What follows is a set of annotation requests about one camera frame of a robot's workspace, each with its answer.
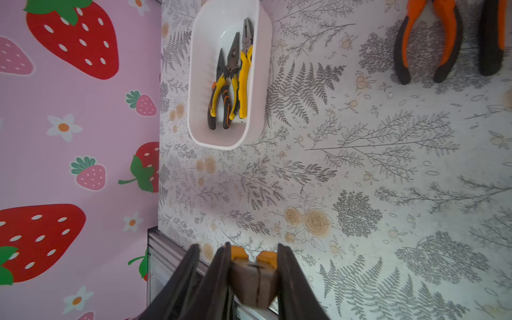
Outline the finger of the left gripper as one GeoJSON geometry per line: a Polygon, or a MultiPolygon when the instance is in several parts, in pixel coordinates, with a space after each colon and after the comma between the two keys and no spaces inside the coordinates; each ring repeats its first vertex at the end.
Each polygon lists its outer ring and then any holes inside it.
{"type": "Polygon", "coordinates": [[[199,254],[199,246],[192,245],[168,283],[138,319],[170,320],[181,319],[185,315],[195,283],[199,254]]]}

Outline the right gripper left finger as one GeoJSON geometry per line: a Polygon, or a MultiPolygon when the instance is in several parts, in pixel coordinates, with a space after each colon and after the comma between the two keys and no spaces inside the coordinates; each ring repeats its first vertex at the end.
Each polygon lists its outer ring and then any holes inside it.
{"type": "Polygon", "coordinates": [[[190,303],[179,319],[232,319],[232,290],[229,288],[231,245],[216,254],[190,303]]]}

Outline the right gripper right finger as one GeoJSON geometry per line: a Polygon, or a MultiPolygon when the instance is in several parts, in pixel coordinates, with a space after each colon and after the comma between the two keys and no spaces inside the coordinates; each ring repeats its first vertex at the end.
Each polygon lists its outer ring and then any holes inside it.
{"type": "Polygon", "coordinates": [[[279,319],[329,319],[291,248],[282,244],[277,250],[277,273],[279,319]]]}

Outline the yellow black pliers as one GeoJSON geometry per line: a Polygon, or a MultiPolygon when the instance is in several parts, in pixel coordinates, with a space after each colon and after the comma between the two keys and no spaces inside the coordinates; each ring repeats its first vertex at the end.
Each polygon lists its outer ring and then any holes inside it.
{"type": "Polygon", "coordinates": [[[238,49],[237,53],[241,53],[241,65],[240,67],[231,68],[230,70],[230,75],[232,78],[231,83],[232,85],[237,84],[237,89],[234,89],[234,91],[237,93],[236,104],[233,111],[229,114],[230,120],[234,120],[236,112],[238,113],[240,119],[245,119],[248,116],[247,85],[253,55],[253,34],[253,24],[249,18],[246,18],[243,24],[241,51],[239,50],[239,41],[235,41],[236,48],[238,49]]]}

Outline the white plastic storage box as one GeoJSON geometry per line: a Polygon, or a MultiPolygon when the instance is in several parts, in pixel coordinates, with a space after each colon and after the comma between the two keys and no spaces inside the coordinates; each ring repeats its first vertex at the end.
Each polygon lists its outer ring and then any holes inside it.
{"type": "Polygon", "coordinates": [[[199,11],[191,34],[187,124],[194,142],[203,147],[232,150],[255,141],[263,132],[273,28],[259,1],[208,1],[199,11]],[[223,106],[219,106],[217,127],[210,130],[207,110],[216,81],[220,49],[229,69],[229,94],[236,104],[237,84],[231,83],[231,68],[240,67],[244,20],[253,24],[253,55],[247,85],[248,116],[235,113],[229,129],[222,126],[223,106]]]}

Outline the orange handled pliers small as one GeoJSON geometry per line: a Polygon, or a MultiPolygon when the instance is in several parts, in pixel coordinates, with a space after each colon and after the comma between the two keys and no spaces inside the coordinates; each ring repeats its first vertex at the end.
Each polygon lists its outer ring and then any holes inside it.
{"type": "Polygon", "coordinates": [[[393,46],[393,64],[398,82],[424,81],[424,75],[412,77],[408,64],[408,49],[414,71],[433,73],[433,82],[444,82],[451,73],[461,49],[463,22],[455,1],[433,1],[437,16],[433,25],[425,21],[416,23],[426,1],[408,1],[406,16],[402,21],[393,46]]]}

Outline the orange black pliers large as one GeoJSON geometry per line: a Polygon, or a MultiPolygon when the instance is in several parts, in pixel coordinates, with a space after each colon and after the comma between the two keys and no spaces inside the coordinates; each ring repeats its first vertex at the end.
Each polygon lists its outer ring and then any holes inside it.
{"type": "Polygon", "coordinates": [[[479,21],[479,72],[483,76],[496,74],[505,53],[505,0],[486,0],[479,21]]]}

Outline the amber black combination pliers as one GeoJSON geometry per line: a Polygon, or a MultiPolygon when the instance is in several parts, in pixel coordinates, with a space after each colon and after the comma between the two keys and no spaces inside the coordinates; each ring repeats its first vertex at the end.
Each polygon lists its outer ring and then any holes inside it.
{"type": "Polygon", "coordinates": [[[267,309],[277,296],[277,253],[262,251],[255,261],[245,249],[231,246],[228,283],[243,305],[267,309]]]}

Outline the aluminium rail frame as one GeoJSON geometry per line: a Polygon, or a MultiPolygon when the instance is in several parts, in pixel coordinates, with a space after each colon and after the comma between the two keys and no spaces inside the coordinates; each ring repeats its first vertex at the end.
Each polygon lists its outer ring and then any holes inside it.
{"type": "MultiPolygon", "coordinates": [[[[147,301],[146,306],[158,296],[170,280],[187,250],[182,248],[172,239],[161,233],[157,227],[147,231],[147,301]]],[[[235,299],[237,306],[237,319],[278,319],[279,316],[273,309],[254,309],[240,304],[235,299]]]]}

